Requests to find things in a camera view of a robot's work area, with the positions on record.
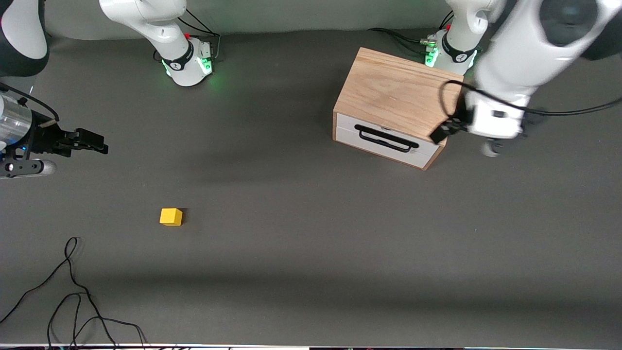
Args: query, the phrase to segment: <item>gray floor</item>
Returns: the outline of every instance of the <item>gray floor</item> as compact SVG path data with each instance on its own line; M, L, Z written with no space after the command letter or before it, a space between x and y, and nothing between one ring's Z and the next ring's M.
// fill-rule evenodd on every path
M374 32L233 35L216 74L180 88L146 40L57 41L34 94L110 154L0 182L0 313L78 235L78 279L152 342L622 348L621 109L551 121L498 159L458 135L424 173L330 138L362 45L404 55ZM534 105L612 100L621 73L578 62ZM169 206L183 227L158 223ZM44 341L73 290L62 270L1 341Z

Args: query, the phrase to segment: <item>black cable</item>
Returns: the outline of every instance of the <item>black cable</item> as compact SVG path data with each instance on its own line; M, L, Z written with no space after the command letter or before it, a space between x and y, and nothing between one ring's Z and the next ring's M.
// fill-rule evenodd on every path
M56 272L58 271L58 269L60 269L61 266L63 266L64 264L68 264L69 265L69 275L71 277L71 280L73 282L74 285L80 287L83 291L81 292L75 292L75 293L70 293L68 295L66 295L63 300L58 304L58 306L56 307L56 309L54 310L54 312L52 313L52 317L50 318L50 321L48 322L48 328L47 328L47 340L48 340L48 345L51 347L52 345L52 340L50 337L50 332L52 330L52 326L53 326L53 322L54 322L54 318L56 317L56 314L58 313L59 309L61 308L61 306L67 302L67 300L69 300L71 297L73 296L77 296L78 297L78 305L76 307L76 312L74 315L74 319L73 319L73 331L72 331L72 342L70 343L70 348L71 345L74 344L75 347L77 348L77 337L80 335L80 333L82 332L82 330L84 329L84 327L92 320L94 319L98 319L101 321L101 324L104 328L104 331L106 333L106 337L114 344L114 346L116 347L118 345L118 343L112 338L112 336L110 335L110 332L108 331L108 327L106 326L106 321L108 322L113 322L113 323L118 323L118 324L123 324L125 326L131 326L134 327L136 329L136 331L138 332L138 335L141 339L141 344L144 347L145 343L148 343L147 341L147 337L145 336L144 332L142 331L142 329L140 328L140 326L138 326L137 324L134 323L129 323L129 322L124 322L124 321L119 321L118 319L112 319L112 318L105 318L101 315L99 309L97 308L97 306L95 305L95 302L93 301L93 295L91 294L91 291L79 284L76 281L75 278L75 274L73 272L73 265L72 265L72 260L71 260L71 256L73 255L73 253L75 252L76 248L78 246L78 238L77 237L72 237L69 240L67 240L67 243L65 244L65 250L64 250L64 254L65 254L65 259L58 264L58 266L56 266L56 268L52 271L52 273L38 286L36 286L33 289L28 290L27 292L25 292L22 297L19 299L19 301L15 304L15 306L13 306L13 309L11 309L9 311L9 313L7 315L5 315L5 317L3 317L2 320L0 320L0 324L2 324L3 322L5 322L5 320L8 319L8 317L10 315L13 314L13 312L15 312L15 310L19 307L19 305L22 303L22 301L24 300L24 298L31 292L41 288L42 286L44 286L48 281L50 281L50 279L52 279L52 277L56 274ZM76 332L76 328L77 328L77 321L78 321L78 314L80 311L80 305L82 302L82 295L86 295L86 298L89 301L89 304L93 307L93 309L95 310L96 316L91 317L87 322L85 322L82 327L80 328L80 330L78 332Z
M181 23L185 24L186 26L189 26L190 28L195 29L196 31L200 31L201 33L210 34L210 35L213 35L213 36L215 36L215 37L217 37L217 36L219 35L219 34L216 34L216 33L212 32L212 31L209 31L209 32L208 32L208 31L205 31L205 30L203 30L203 29L199 29L199 28L197 28L197 27L195 27L195 26L193 26L193 25L189 24L188 22L184 21L184 20L183 20L183 19L181 19L181 18L178 18L178 20L179 20Z
M28 98L31 101L35 101L36 104L38 104L41 107L45 108L46 110L50 111L50 113L53 114L55 121L60 121L60 118L58 117L58 113L56 113L56 111L52 107L46 105L45 103L41 102L40 100L38 100L38 99L30 96L29 94L27 94L25 92L22 92L22 91L14 88L14 87L10 87L10 86L6 85L5 83L0 83L0 88L4 88L4 89L12 91L12 92L14 92L14 93L16 93L18 95L26 97L26 98Z
M82 330L84 329L84 327L87 326L87 324L91 323L91 321L93 321L94 319L99 319L99 317L97 316L93 316L91 318L89 318L86 322L84 322L84 324L82 325L82 327L80 327L80 330L78 330L78 332L76 333L76 338L80 336L80 333L82 333ZM109 321L109 322L113 322L113 323L118 323L118 324L123 324L125 326L132 326L134 328L136 328L136 331L138 333L138 336L141 339L141 344L144 347L145 343L148 343L147 341L147 337L145 337L144 332L142 331L142 329L137 325L137 324L133 324L133 323L127 323L127 322L122 322L119 321L117 319L112 319L112 318L103 318L105 321Z
M415 44L419 44L419 42L420 42L420 40L417 40L417 39L411 39L411 38L409 38L409 37L406 37L406 36L404 36L404 35L402 35L402 34L400 34L400 33L396 32L396 31L392 31L392 30L390 30L390 29L386 29L386 28L370 28L370 29L368 29L368 30L369 30L369 31L374 31L374 32L383 32L383 33L387 33L387 34L389 34L389 35L391 35L391 36L393 36L393 37L400 38L400 39L402 39L402 40L404 40L404 41L413 42L413 43L415 43Z
M73 251L75 250L76 246L73 247L72 251L70 252L70 255L73 253ZM46 284L48 281L50 281L52 279L52 277L54 277L54 275L56 274L56 272L58 271L58 269L63 266L67 261L69 260L68 257L65 257L65 259L58 264L58 266L56 266L56 268L54 269L54 271L52 271L52 273L45 279L45 281L43 281L40 285L36 286L33 289L28 290L27 292L25 292L21 298L19 298L19 300L17 301L17 303L15 304L15 306L13 306L13 309L11 309L9 311L8 314L5 315L5 317L2 318L2 320L0 320L0 324L2 324L3 322L6 321L6 319L13 314L13 312L15 312L15 310L19 307L19 305L22 303L22 301L24 300L24 298L31 292L43 287L44 284Z
M78 306L76 307L76 315L78 314L78 310L80 309L80 303L82 302L82 295L84 293L82 292L78 292L78 293L70 293L65 295L65 297L63 298L63 300L60 301L60 303L58 304L58 306L56 306L56 309L54 309L54 312L52 313L52 317L50 317L50 321L48 321L47 323L47 345L49 347L49 349L52 348L52 338L50 337L50 330L52 329L52 324L54 323L54 318L56 318L56 314L58 313L58 311L60 310L60 307L63 306L63 304L69 300L69 298L71 298L72 296L77 296L78 297Z
M373 32L382 32L382 33L387 33L389 34L393 39L395 39L395 41L401 45L403 48L405 48L406 50L413 52L417 55L425 55L426 52L423 51L417 51L416 49L413 49L412 47L408 46L405 42L401 41L401 40L405 40L409 43L413 43L413 44L419 44L419 40L415 40L415 39L411 39L408 38L406 36L403 36L402 34L392 31L390 29L385 29L385 28L370 28L368 29L369 31L373 31Z
M217 59L218 55L220 55L220 40L222 39L222 35L220 35L219 33L213 32L208 26L206 26L197 16L195 16L189 9L186 9L186 11L195 19L197 20L197 22L199 22L201 24L201 26L203 26L206 31L204 31L203 29L199 29L191 24L189 24L188 22L184 21L183 19L177 18L181 23L185 24L186 26L189 26L192 29L195 29L197 31L200 31L202 33L206 33L206 34L210 34L213 35L215 37L218 38L218 42L216 43L216 54L212 55L213 59Z
M594 107L590 107L590 108L584 108L581 110L569 110L569 111L543 111L543 110L536 110L536 109L532 109L532 108L527 108L527 107L521 107L521 106L517 106L517 105L513 105L510 102L504 101L488 92L482 91L476 87L474 87L473 85L467 84L467 83L463 83L463 82L459 82L458 80L449 80L445 83L443 83L443 85L441 85L440 89L439 89L439 99L440 99L440 106L443 110L443 113L445 113L445 115L447 116L451 116L449 114L449 112L447 111L447 107L445 106L445 96L444 96L444 91L445 91L445 87L447 85L459 85L461 87L464 87L468 90L471 90L473 92L479 93L480 95L483 95L485 97L490 98L493 101L499 102L503 105L506 106L510 106L512 108L515 108L517 110L521 110L525 113L532 113L535 115L540 115L540 116L576 116L576 115L584 115L584 114L588 114L588 113L594 113L594 112L598 112L598 111L603 111L603 110L607 110L609 108L612 108L616 105L619 105L620 103L622 103L622 97L619 97L616 100L613 100L611 102L602 104L600 106L594 106Z
M452 18L453 18L453 11L449 11L447 16L445 16L445 18L443 18L443 21L440 23L439 30L443 29L443 27L445 27L445 25L447 25L447 23L449 23L449 21L451 21Z
M201 22L201 20L199 18L197 18L192 12L190 12L189 9L186 8L186 12L188 12L188 14L192 16L192 18L196 19L197 22L199 22L199 24L201 24L205 29L207 29L208 32L210 32L210 33L212 33L214 35L220 36L220 34L214 33L208 26L204 25L204 23Z
M162 57L160 57L160 60L159 60L159 59L157 59L157 58L156 58L156 54L157 54L157 53L158 53L158 51L157 51L157 50L154 50L154 54L152 55L152 56L153 56L153 59L154 59L154 61L156 61L156 62L161 62L160 60L162 59Z

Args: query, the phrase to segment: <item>wooden block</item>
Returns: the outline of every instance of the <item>wooden block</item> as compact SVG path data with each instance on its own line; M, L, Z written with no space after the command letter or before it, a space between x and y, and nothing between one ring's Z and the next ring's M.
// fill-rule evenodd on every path
M439 90L463 77L410 60L361 48L333 111L333 139L426 170L447 140L429 138L447 119ZM445 87L453 113L458 85Z
M160 213L160 224L164 226L181 226L183 212L177 208L164 208Z

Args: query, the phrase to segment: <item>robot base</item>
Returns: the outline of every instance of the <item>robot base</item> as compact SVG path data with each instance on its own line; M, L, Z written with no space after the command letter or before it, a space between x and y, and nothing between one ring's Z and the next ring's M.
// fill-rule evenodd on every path
M196 38L190 38L188 41L193 45L194 53L183 70L173 70L162 61L164 68L166 68L166 74L170 76L177 85L183 87L194 86L213 72L210 43L202 42Z
M437 43L441 43L443 41L443 36L447 33L447 30L442 29L434 34L428 35L428 40L436 40ZM456 63L453 61L452 56L448 54L443 45L438 44L436 47L427 49L428 54L426 56L425 64L428 67L434 67L442 70L446 70L448 72L456 73L459 75L464 75L467 70L469 70L473 63L475 62L475 56L477 55L477 51L471 57L466 57L464 62Z

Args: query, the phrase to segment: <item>black handle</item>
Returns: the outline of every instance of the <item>black handle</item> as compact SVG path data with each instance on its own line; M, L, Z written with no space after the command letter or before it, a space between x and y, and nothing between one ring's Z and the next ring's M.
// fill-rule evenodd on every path
M391 135L391 134L383 133L382 131L378 131L378 130L372 129L372 128L369 128L367 126L363 126L363 125L357 124L357 125L355 125L354 129L358 130L358 136L360 138L362 138L363 140L369 141L369 142L373 142L373 143L376 143L376 144L379 144L381 146L388 147L388 148L391 148L391 149L395 149L396 151L400 151L400 152L403 152L403 153L408 153L413 148L419 148L419 144L416 143L416 142L405 140L403 138L400 138L400 137L397 137L397 136L394 136L394 135ZM408 148L401 148L401 147L395 146L394 144L390 144L390 143L388 143L386 141L383 141L383 140L377 140L375 138L370 138L368 136L363 135L363 133L367 133L367 134L371 134L371 135L374 135L374 136L378 136L380 138L385 138L385 139L387 139L389 141L393 141L395 143L403 144L404 146L406 146Z

